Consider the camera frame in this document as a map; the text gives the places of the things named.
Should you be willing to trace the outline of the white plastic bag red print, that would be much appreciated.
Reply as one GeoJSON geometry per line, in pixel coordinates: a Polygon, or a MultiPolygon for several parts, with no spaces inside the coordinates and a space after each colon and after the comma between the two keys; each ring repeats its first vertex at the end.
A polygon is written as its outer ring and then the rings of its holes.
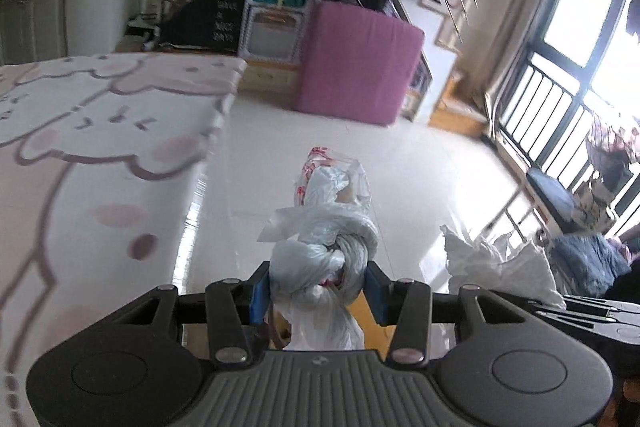
{"type": "Polygon", "coordinates": [[[272,245],[269,322],[273,342],[298,351],[361,350],[364,334],[349,306],[378,252],[370,185],[360,162],[312,148],[294,187],[258,236],[272,245]]]}

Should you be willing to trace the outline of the cartoon cat play mat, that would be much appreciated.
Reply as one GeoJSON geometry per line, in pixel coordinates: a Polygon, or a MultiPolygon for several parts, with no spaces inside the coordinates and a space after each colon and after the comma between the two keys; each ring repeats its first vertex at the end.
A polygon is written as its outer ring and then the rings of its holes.
{"type": "Polygon", "coordinates": [[[34,362],[175,280],[246,64],[66,56],[1,69],[1,421],[31,426],[34,362]]]}

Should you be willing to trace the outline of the white tissue paper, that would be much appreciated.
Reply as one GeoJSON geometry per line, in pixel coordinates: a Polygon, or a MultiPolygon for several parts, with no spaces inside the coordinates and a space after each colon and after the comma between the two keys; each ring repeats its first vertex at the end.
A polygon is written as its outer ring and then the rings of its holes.
{"type": "Polygon", "coordinates": [[[447,225],[442,225],[440,231],[445,242],[450,294],[457,294],[464,285],[476,285],[555,309],[566,308],[544,250],[531,241],[512,247],[510,233],[489,242],[483,236],[471,239],[466,230],[458,234],[447,225]]]}

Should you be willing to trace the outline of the black balcony railing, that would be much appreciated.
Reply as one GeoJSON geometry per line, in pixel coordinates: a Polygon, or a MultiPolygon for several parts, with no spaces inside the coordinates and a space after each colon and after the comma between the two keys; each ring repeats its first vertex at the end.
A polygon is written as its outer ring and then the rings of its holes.
{"type": "Polygon", "coordinates": [[[639,140],[639,61],[607,57],[589,87],[538,53],[523,61],[521,76],[499,129],[528,165],[575,190],[596,172],[587,139],[594,124],[608,142],[639,140]]]}

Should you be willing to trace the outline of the white kitchen cabinet doors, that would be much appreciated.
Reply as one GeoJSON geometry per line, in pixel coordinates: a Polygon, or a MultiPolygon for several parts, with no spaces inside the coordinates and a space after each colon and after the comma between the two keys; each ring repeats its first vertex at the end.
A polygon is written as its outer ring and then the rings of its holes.
{"type": "Polygon", "coordinates": [[[65,0],[1,1],[1,64],[49,61],[67,54],[65,0]]]}

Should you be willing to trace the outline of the low wooden drawer unit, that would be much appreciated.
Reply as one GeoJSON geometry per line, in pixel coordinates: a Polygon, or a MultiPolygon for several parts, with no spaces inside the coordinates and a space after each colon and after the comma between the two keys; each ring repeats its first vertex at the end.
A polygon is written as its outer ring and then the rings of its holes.
{"type": "Polygon", "coordinates": [[[247,60],[240,90],[291,94],[295,90],[298,67],[265,61],[247,60]]]}

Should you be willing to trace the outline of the black chalkboard sign cabinet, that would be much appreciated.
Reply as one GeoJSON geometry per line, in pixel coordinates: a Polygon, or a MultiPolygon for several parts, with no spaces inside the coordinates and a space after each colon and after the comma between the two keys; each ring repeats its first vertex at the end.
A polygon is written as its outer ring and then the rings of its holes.
{"type": "Polygon", "coordinates": [[[236,55],[246,0],[163,0],[157,43],[236,55]]]}

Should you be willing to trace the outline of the toy oven cardboard playset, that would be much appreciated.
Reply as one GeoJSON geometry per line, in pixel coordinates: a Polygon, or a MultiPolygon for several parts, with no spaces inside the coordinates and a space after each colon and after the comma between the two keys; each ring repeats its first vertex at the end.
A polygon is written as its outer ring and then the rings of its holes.
{"type": "Polygon", "coordinates": [[[245,0],[239,56],[296,65],[310,6],[311,0],[245,0]]]}

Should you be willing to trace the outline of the purple cushioned ottoman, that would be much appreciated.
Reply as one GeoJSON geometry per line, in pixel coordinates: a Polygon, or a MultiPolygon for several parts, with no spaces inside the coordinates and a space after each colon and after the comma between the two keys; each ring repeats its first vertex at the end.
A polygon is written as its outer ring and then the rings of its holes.
{"type": "Polygon", "coordinates": [[[424,32],[360,6],[322,1],[305,36],[293,107],[389,126],[418,66],[424,32]]]}

